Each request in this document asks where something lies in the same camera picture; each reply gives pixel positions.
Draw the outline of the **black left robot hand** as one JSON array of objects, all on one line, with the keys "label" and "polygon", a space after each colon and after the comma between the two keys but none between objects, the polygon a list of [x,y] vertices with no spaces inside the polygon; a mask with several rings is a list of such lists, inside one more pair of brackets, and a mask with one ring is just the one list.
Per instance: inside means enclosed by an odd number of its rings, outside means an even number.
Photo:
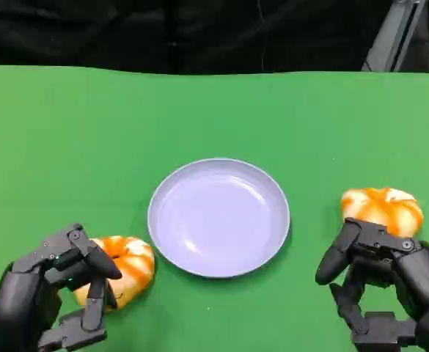
[{"label": "black left robot hand", "polygon": [[[76,351],[105,340],[105,310],[117,307],[109,282],[121,278],[81,224],[49,235],[1,276],[0,351]],[[60,316],[59,291],[85,285],[84,308]]]}]

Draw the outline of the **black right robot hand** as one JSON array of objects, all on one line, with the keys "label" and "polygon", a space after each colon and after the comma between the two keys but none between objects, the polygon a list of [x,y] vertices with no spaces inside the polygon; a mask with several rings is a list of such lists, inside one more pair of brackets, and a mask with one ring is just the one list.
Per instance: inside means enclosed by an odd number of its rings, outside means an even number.
[{"label": "black right robot hand", "polygon": [[[395,237],[384,225],[347,218],[326,250],[315,281],[329,286],[358,351],[400,351],[408,346],[429,351],[428,242]],[[366,285],[394,286],[408,318],[363,312],[359,302]]]}]

